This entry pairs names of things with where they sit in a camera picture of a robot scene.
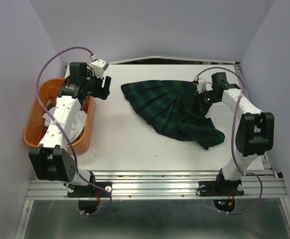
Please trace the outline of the green plaid skirt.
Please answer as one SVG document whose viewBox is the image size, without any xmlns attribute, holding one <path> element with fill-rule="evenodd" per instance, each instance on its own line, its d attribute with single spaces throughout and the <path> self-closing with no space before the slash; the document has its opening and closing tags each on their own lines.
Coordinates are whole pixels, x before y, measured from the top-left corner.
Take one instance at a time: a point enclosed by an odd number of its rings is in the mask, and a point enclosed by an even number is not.
<svg viewBox="0 0 290 239">
<path fill-rule="evenodd" d="M 158 134 L 180 141 L 194 141 L 202 148 L 222 144 L 223 132 L 206 117 L 194 83 L 148 80 L 121 85 L 133 110 Z"/>
</svg>

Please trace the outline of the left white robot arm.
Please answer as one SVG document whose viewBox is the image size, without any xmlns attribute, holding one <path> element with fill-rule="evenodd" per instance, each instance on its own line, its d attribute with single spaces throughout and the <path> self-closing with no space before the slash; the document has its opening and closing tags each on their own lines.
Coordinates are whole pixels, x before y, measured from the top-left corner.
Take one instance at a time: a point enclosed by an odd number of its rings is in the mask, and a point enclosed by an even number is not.
<svg viewBox="0 0 290 239">
<path fill-rule="evenodd" d="M 85 196 L 96 192 L 94 175 L 78 168 L 75 152 L 68 153 L 68 149 L 74 148 L 69 135 L 86 97 L 106 100 L 109 96 L 111 77 L 104 75 L 107 68 L 108 62 L 102 59 L 90 64 L 69 64 L 69 75 L 58 90 L 47 131 L 38 146 L 29 150 L 29 158 L 38 179 L 79 186 Z"/>
</svg>

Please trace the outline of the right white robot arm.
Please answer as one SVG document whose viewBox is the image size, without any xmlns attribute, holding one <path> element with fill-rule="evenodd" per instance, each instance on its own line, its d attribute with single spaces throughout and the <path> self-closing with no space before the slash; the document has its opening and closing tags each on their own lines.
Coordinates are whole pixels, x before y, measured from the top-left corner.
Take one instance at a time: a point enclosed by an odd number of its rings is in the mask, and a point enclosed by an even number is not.
<svg viewBox="0 0 290 239">
<path fill-rule="evenodd" d="M 237 84 L 227 81 L 224 72 L 213 74 L 211 82 L 196 76 L 194 83 L 203 107 L 208 109 L 212 104 L 222 102 L 234 113 L 232 157 L 220 170 L 221 178 L 214 183 L 217 193 L 226 194 L 232 189 L 231 181 L 240 180 L 254 160 L 273 148 L 275 117 L 255 107 Z"/>
</svg>

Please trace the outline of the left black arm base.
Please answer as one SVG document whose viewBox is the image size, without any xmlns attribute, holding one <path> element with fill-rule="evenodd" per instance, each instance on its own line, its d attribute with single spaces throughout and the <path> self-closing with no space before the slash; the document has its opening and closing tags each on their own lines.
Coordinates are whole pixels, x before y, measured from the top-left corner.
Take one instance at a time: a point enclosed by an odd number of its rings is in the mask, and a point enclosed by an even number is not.
<svg viewBox="0 0 290 239">
<path fill-rule="evenodd" d="M 96 182 L 98 187 L 103 190 L 88 186 L 68 186 L 67 197 L 70 199 L 78 199 L 78 209 L 81 214 L 86 216 L 100 216 L 108 208 L 106 206 L 101 209 L 100 200 L 109 199 L 112 191 L 112 183 L 109 181 Z"/>
</svg>

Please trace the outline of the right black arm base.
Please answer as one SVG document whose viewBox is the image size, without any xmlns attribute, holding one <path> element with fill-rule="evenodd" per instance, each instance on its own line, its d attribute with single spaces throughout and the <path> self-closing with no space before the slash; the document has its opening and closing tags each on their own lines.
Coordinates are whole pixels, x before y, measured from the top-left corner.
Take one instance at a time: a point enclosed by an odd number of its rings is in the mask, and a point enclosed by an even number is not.
<svg viewBox="0 0 290 239">
<path fill-rule="evenodd" d="M 199 181 L 195 193 L 201 197 L 214 197 L 216 209 L 226 214 L 235 209 L 235 198 L 245 194 L 241 180 L 224 181 L 222 184 L 216 181 Z"/>
</svg>

